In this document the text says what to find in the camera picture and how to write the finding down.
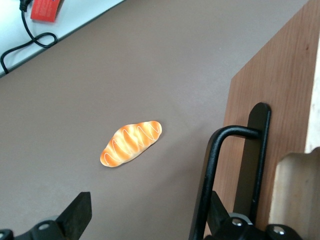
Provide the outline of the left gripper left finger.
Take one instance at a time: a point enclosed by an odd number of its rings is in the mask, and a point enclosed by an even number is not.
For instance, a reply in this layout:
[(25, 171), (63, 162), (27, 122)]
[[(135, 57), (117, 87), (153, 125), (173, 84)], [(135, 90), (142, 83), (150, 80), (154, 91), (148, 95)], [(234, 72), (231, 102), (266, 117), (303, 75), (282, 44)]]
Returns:
[(78, 240), (92, 219), (90, 192), (81, 192), (55, 220), (37, 223), (27, 232), (15, 236), (10, 229), (1, 229), (2, 240)]

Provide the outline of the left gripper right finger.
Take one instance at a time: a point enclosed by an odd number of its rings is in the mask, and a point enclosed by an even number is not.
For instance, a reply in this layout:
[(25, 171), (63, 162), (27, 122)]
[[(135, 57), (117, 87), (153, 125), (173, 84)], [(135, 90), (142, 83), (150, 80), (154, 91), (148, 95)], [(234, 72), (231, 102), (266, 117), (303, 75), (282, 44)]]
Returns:
[(283, 224), (269, 224), (265, 230), (247, 223), (244, 218), (230, 216), (218, 194), (213, 191), (208, 212), (211, 234), (205, 240), (300, 240), (301, 236)]

